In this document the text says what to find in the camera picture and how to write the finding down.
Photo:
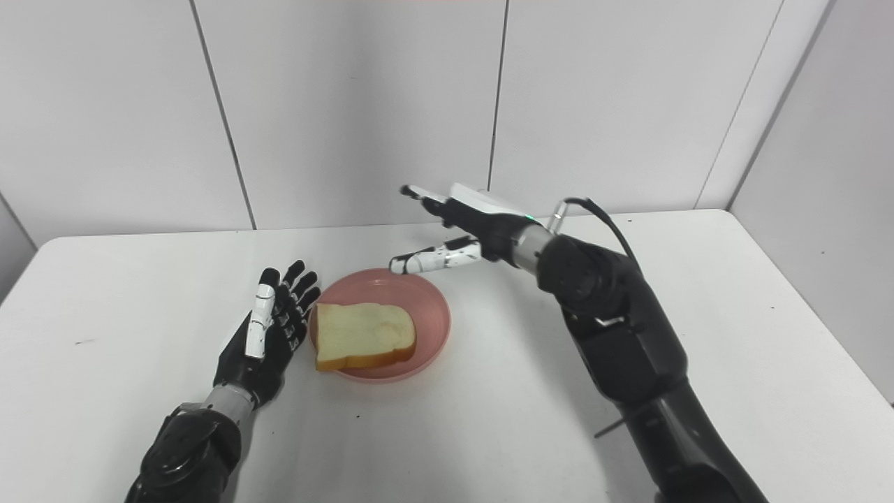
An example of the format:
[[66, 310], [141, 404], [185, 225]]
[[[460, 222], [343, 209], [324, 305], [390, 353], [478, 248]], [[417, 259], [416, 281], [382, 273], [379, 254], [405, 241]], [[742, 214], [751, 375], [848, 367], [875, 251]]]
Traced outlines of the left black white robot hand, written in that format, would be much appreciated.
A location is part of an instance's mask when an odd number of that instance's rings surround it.
[[250, 315], [221, 351], [214, 386], [237, 386], [247, 392], [254, 409], [274, 399], [284, 384], [284, 373], [293, 354], [309, 334], [309, 318], [321, 296], [318, 277], [304, 261], [297, 260], [284, 276], [266, 268], [260, 284], [272, 287], [272, 320], [265, 331], [265, 351], [260, 359], [245, 353]]

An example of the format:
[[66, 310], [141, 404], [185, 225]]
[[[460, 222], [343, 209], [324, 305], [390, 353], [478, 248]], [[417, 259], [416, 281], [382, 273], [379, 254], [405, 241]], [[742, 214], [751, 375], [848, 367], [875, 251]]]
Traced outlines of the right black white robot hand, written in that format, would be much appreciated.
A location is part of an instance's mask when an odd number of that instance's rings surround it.
[[415, 275], [466, 266], [477, 261], [504, 261], [512, 267], [536, 272], [540, 252], [553, 238], [545, 226], [524, 212], [499, 203], [485, 192], [461, 184], [441, 196], [415, 185], [400, 193], [419, 201], [444, 227], [466, 232], [461, 238], [390, 259], [396, 275]]

